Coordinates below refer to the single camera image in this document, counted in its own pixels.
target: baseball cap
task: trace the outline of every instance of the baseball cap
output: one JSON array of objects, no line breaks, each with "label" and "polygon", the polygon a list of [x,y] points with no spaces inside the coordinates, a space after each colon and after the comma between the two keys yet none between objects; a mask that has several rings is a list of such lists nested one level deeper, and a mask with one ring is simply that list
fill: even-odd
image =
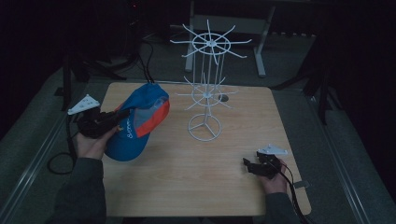
[{"label": "baseball cap", "polygon": [[120,121],[120,130],[107,142],[105,154],[116,161],[138,157],[149,135],[168,115],[169,95],[157,83],[146,83],[136,89],[116,110],[130,110]]}]

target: dark background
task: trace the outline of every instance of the dark background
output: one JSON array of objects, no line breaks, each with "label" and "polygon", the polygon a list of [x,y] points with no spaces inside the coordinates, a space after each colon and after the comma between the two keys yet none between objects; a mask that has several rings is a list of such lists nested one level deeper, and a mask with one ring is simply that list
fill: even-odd
[{"label": "dark background", "polygon": [[[244,1],[243,5],[227,1],[228,6],[219,1],[210,7],[200,7],[200,2],[207,1],[196,1],[202,13],[261,17],[257,9],[268,7],[270,1]],[[272,35],[318,36],[305,66],[329,65],[331,86],[395,200],[396,184],[391,180],[396,173],[395,5],[387,1],[273,2],[277,9]],[[166,40],[169,24],[188,23],[190,12],[189,1],[182,0],[8,0],[0,4],[0,137],[45,80],[61,68],[66,52],[108,61],[110,55],[136,50],[140,26],[151,26]],[[135,21],[137,26],[125,37],[125,27]]]}]

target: left hand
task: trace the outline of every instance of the left hand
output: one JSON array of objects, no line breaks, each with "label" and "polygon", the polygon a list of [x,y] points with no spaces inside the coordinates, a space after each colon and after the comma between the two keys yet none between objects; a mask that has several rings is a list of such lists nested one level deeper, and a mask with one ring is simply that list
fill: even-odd
[{"label": "left hand", "polygon": [[78,157],[101,160],[103,158],[103,154],[105,154],[106,151],[107,140],[113,136],[116,130],[117,127],[114,127],[99,138],[90,138],[84,136],[82,133],[79,133],[77,135]]}]

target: right hand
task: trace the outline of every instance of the right hand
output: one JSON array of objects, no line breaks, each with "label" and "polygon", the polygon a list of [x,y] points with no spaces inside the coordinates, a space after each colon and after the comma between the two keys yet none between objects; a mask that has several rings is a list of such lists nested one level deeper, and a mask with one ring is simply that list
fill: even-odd
[{"label": "right hand", "polygon": [[[279,159],[279,160],[280,160],[280,163],[282,163],[282,167],[281,167],[280,171],[282,172],[282,174],[285,174],[286,163],[284,161],[282,161],[281,159]],[[257,177],[262,182],[262,186],[264,188],[265,194],[279,193],[279,192],[286,193],[287,192],[288,181],[282,175],[276,174],[274,176],[274,178],[272,178],[272,179],[269,179],[268,177],[262,176],[262,175],[257,175]]]}]

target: wire display stand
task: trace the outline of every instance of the wire display stand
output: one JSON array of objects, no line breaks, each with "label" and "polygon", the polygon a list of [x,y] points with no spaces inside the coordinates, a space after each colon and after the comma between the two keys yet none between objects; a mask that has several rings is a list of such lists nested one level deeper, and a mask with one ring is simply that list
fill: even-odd
[{"label": "wire display stand", "polygon": [[[207,21],[207,32],[202,34],[196,34],[194,31],[188,29],[183,24],[184,29],[190,32],[193,36],[189,41],[173,41],[174,44],[190,44],[193,47],[193,51],[182,55],[182,57],[193,57],[192,59],[192,81],[189,81],[186,77],[186,81],[192,86],[192,92],[190,94],[178,94],[191,96],[194,103],[189,106],[186,110],[191,109],[195,105],[205,107],[203,114],[197,114],[193,116],[189,121],[188,131],[192,137],[200,141],[211,141],[217,138],[221,133],[220,121],[212,115],[211,107],[214,105],[226,105],[224,102],[228,100],[228,94],[237,93],[237,91],[222,92],[221,83],[225,77],[222,77],[222,69],[224,65],[224,56],[226,53],[239,58],[246,58],[247,56],[241,56],[231,51],[231,46],[234,44],[246,44],[251,41],[242,42],[231,42],[226,37],[234,28],[232,27],[223,35],[214,34],[210,31],[209,21]],[[196,55],[195,53],[202,54],[201,62],[201,75],[200,79],[196,78]]]}]

